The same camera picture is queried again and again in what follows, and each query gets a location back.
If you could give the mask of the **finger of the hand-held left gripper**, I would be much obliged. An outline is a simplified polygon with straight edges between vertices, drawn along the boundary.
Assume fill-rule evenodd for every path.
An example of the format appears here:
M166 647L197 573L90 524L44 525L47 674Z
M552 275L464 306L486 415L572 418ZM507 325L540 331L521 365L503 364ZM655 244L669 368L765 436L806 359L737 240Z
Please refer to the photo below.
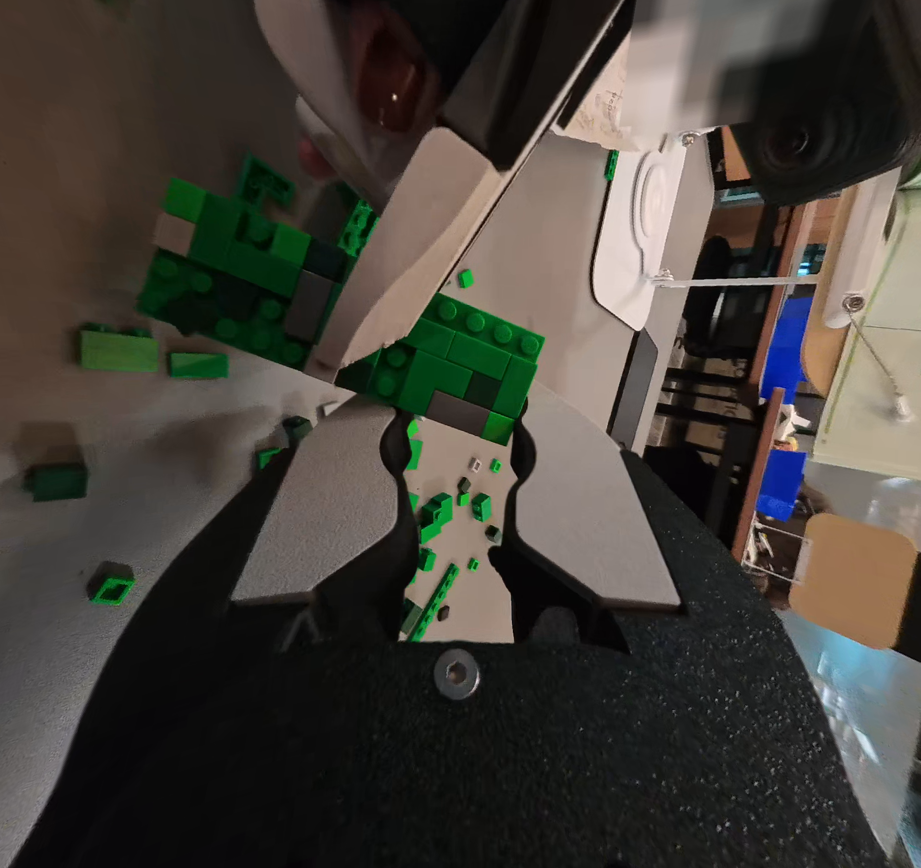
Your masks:
M485 223L505 176L446 127L422 139L315 347L316 378L405 337Z

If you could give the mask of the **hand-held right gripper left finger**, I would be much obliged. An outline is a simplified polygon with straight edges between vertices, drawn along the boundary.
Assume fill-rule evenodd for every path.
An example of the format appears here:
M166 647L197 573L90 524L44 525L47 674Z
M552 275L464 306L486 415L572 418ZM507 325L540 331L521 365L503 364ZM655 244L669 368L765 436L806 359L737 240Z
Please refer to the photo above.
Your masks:
M230 599L239 606L307 597L368 552L418 546L403 472L407 423L361 396L295 450Z

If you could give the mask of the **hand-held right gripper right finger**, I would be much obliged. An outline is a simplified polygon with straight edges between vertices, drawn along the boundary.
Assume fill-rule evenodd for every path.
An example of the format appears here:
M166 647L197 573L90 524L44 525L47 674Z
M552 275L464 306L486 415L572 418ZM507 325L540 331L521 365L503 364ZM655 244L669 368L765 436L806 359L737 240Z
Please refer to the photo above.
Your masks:
M673 582L621 447L536 382L511 440L515 482L491 553L512 609L534 609L542 583L610 609L679 609Z

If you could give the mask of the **green toy brick assembly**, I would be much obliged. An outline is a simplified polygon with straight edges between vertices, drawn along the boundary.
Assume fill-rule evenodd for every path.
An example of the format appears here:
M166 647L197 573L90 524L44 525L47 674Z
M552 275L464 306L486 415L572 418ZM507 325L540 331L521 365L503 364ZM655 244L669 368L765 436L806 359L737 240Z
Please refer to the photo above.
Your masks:
M337 372L339 388L507 445L545 339L437 294L407 336Z

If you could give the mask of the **black desk mat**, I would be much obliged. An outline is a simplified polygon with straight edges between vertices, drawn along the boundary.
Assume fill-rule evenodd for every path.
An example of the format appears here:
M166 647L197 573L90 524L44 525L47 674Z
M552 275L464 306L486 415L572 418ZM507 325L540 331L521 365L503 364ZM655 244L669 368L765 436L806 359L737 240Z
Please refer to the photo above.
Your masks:
M609 437L631 450L638 435L659 351L647 329L634 333L607 424Z

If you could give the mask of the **grey desk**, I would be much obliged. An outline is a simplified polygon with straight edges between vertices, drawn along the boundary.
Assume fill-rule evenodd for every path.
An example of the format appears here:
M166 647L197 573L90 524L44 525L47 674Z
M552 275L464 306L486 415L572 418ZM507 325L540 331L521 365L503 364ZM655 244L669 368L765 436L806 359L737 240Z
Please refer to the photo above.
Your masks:
M297 177L294 90L251 0L2 0L2 866L40 821L132 615L327 386L86 370L134 297L170 177Z

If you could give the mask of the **person's left hand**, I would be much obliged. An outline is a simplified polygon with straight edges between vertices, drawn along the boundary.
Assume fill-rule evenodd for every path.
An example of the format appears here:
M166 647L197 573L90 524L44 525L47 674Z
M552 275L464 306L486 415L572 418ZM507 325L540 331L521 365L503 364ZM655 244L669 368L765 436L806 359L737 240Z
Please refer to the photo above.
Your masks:
M427 124L442 98L441 78L408 24L387 8L354 17L354 95L380 130L409 135Z

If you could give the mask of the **long green studded plate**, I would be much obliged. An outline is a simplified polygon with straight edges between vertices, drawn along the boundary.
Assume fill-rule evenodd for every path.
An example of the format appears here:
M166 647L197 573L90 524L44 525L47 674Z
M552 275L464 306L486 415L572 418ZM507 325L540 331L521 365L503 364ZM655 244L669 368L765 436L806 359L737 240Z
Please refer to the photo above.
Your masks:
M408 642L420 642L433 620L437 617L438 610L443 606L451 587L453 586L460 569L456 563L449 563L438 586L431 594L425 607L421 611L418 621L407 636Z

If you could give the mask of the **blue storage bin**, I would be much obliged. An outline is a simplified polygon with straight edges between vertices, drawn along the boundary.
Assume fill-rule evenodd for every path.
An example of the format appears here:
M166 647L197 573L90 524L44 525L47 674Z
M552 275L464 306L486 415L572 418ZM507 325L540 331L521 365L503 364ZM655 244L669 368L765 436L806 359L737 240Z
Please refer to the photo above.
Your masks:
M807 330L812 297L787 298L769 345L759 395L770 399L775 389L784 389L782 404L795 402L798 386L805 379L801 348Z
M806 452L772 449L756 501L763 516L786 522L795 509L803 482Z

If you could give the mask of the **scattered loose toy bricks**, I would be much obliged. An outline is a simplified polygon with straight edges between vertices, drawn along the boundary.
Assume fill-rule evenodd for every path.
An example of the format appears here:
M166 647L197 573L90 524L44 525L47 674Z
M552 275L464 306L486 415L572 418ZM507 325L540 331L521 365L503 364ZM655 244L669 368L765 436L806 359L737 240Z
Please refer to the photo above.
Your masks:
M398 184L397 178L390 175L367 176L363 173L353 175L352 171L362 170L365 154L359 153L356 161L349 160L352 156L352 149L345 140L341 139L336 130L325 122L326 118L334 114L353 113L352 81L354 77L349 71L346 58L346 37L351 31L350 25L354 21L354 15L349 14L333 0L252 0L252 12L254 19L260 22L265 43L273 48L276 57L281 58L282 63L295 71L297 75L302 74L302 68L306 69L306 86L301 89L302 94L296 100L296 111L307 125L316 126L319 134L315 137L315 142L328 157L345 158L345 162L339 162L337 166L340 171L347 174L348 182L357 183L360 186L354 190L356 194L360 194L356 202L365 201L377 214L379 220L385 209L386 196L390 193L390 189ZM151 222L152 232L149 242L151 252L145 261L143 280L133 296L134 309L141 318L146 319L149 323L160 324L163 330L172 332L173 343L190 340L192 344L205 343L212 347L203 351L180 351L173 348L165 358L161 358L161 340L148 324L122 327L112 326L107 322L85 321L76 327L67 338L70 350L74 353L70 357L74 370L87 377L95 377L103 372L128 375L131 379L147 375L156 375L162 380L172 379L174 386L180 382L185 384L184 398L185 402L190 404L195 404L195 399L201 392L213 393L217 390L221 399L214 400L211 403L213 406L228 405L235 397L236 388L227 384L226 380L237 369L268 369L271 380L296 382L300 385L303 385L308 379L318 380L315 376L314 352L325 326L319 335L318 342L310 352L304 369L296 370L218 343L199 334L183 335L173 326L148 318L137 311L136 299L144 285L147 269L155 254L155 241L166 240L168 248L180 253L187 252L189 248L190 224L177 217L163 215L164 197L167 185L172 178L194 183L212 194L242 199L256 206L270 220L305 231L300 226L284 219L285 216L294 214L293 199L298 195L294 182L270 164L251 154L245 155L241 160L233 194L214 193L207 185L171 175L169 180L163 184L162 198L157 202L155 217ZM307 234L334 244L322 235L308 232ZM295 331L314 331L318 328L319 307L326 296L319 289L320 283L320 279L316 276L300 279L295 291L295 305L287 318L288 321L293 321ZM218 383L220 387L216 389L215 385ZM285 447L272 446L254 453L254 476L257 483L262 484L268 472L280 470L283 458L292 459L298 447L296 444L298 439L305 438L311 433L310 423L302 421L301 425L298 425L296 417L289 418L289 425L286 429L295 444ZM371 558L371 571L374 574L384 571L389 577L393 576L397 563L406 564L406 558L411 558L413 553L419 549L420 541L414 511L416 497L409 496L408 499L415 535L418 538L416 548L406 553L394 551L385 553L381 549L368 552L351 562L338 574L328 578L308 595L327 596L331 589L339 587L339 581L343 577L354 574L355 565L365 558ZM229 545L233 549L244 549L243 566L267 513L268 511L265 515L258 516L259 526L254 535L249 536L248 529L243 526L242 512L231 511ZM239 575L237 574L235 580L232 581L233 588Z

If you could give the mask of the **tan rounded board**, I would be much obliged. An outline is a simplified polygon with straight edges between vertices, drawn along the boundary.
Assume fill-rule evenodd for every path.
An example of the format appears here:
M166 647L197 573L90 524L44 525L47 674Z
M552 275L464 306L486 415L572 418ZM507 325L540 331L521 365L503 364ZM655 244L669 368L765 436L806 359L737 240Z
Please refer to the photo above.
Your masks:
M895 649L918 551L908 536L831 513L805 525L789 608L876 651Z

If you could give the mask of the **building instruction booklet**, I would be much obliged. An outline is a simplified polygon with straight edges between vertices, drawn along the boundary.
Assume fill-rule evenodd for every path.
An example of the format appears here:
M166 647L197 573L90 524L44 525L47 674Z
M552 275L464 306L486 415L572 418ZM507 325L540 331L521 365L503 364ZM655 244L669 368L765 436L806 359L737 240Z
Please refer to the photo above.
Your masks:
M813 458L919 479L919 188L894 169L848 188L803 344L824 397Z

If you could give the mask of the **green studded base plate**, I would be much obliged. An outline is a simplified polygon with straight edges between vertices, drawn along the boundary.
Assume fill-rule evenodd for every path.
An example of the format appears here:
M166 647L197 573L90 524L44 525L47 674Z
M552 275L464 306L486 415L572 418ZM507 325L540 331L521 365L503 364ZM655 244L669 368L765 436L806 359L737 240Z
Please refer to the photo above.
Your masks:
M136 299L140 314L183 335L199 334L281 366L302 370L378 222L358 200L335 244L272 221L239 198L172 178L163 215L188 222L188 251L155 241ZM288 321L302 278L316 276L326 296L314 331Z

